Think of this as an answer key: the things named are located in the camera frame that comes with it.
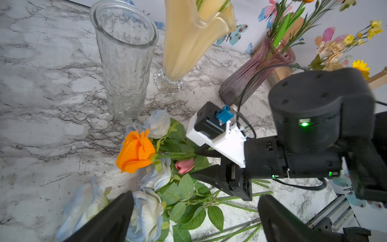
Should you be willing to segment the orange yellow tulip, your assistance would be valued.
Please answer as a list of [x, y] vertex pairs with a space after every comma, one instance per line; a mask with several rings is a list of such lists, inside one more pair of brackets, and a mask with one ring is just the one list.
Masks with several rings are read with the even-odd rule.
[[275, 48], [277, 48], [285, 34], [290, 30], [295, 21], [303, 14], [305, 11], [305, 5], [312, 3], [313, 0], [303, 0], [300, 1], [301, 4], [294, 13], [289, 13], [288, 10], [291, 7], [291, 4], [287, 5], [286, 0], [282, 0], [281, 3], [276, 3], [276, 17], [274, 23], [271, 26], [270, 39]]

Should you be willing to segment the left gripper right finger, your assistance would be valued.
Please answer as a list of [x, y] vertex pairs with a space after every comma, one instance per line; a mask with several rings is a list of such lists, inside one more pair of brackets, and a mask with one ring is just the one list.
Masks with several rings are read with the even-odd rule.
[[268, 242], [343, 242], [344, 235], [311, 230], [271, 195], [258, 203], [261, 224]]

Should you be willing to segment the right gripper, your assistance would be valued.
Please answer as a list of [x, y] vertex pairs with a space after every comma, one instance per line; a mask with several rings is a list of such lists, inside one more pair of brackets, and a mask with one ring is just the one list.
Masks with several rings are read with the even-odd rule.
[[244, 144], [246, 166], [226, 158], [220, 152], [210, 151], [208, 145], [196, 150], [197, 154], [219, 157], [221, 163], [191, 173], [191, 177], [210, 184], [230, 196], [251, 201], [254, 179], [317, 178], [322, 184], [302, 186], [307, 191], [320, 191], [327, 187], [325, 178], [338, 177], [342, 159], [338, 151], [328, 148], [321, 151], [294, 153], [286, 149], [276, 136], [248, 140]]

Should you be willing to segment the pink rose tall stem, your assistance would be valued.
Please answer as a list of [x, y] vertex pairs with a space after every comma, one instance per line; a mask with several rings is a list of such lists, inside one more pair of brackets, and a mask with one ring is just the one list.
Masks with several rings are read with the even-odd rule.
[[204, 0], [196, 0], [197, 11], [200, 10], [200, 8], [201, 8], [203, 2], [204, 2]]

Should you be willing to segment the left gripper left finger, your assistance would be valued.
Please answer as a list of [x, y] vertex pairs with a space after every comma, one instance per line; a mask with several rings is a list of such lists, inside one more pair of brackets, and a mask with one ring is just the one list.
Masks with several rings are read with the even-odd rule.
[[123, 193], [64, 242], [123, 242], [133, 209], [132, 192]]

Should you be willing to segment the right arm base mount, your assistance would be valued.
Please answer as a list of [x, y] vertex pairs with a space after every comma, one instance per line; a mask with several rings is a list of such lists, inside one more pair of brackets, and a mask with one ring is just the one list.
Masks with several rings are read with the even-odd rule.
[[350, 210], [340, 216], [318, 214], [306, 225], [317, 232], [319, 242], [369, 242], [371, 237], [371, 231], [360, 227]]

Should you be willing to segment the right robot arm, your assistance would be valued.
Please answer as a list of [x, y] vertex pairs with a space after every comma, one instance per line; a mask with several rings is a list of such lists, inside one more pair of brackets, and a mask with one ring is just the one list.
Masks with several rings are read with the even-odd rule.
[[236, 106], [206, 103], [189, 121], [186, 136], [196, 155], [221, 163], [191, 174], [194, 179], [245, 201], [252, 181], [339, 177], [346, 165], [357, 198], [387, 202], [387, 115], [375, 114], [375, 99], [354, 68], [291, 75], [269, 92], [277, 134], [248, 137]]

